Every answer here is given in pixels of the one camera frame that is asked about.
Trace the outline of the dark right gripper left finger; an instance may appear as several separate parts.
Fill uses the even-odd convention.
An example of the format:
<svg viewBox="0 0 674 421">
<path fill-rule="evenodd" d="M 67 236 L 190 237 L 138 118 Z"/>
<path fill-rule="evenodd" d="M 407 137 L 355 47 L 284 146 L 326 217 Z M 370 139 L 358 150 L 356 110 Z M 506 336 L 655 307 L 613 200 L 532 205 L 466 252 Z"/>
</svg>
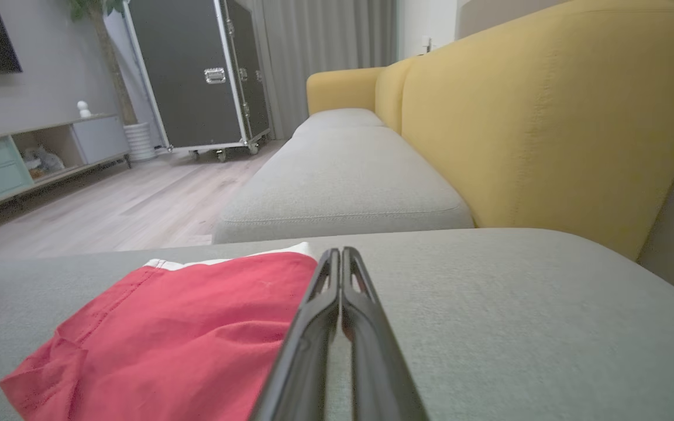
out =
<svg viewBox="0 0 674 421">
<path fill-rule="evenodd" d="M 325 251 L 308 283 L 251 420 L 324 420 L 329 347 L 339 317 L 340 251 Z"/>
</svg>

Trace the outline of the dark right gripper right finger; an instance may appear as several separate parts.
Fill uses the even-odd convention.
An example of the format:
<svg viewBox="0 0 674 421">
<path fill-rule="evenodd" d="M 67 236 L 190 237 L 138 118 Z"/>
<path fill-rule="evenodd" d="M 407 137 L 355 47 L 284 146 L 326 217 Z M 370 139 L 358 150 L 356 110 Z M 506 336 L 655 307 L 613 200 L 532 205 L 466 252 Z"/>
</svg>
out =
<svg viewBox="0 0 674 421">
<path fill-rule="evenodd" d="M 353 420 L 428 420 L 358 250 L 341 254 L 342 330 L 351 343 Z"/>
</svg>

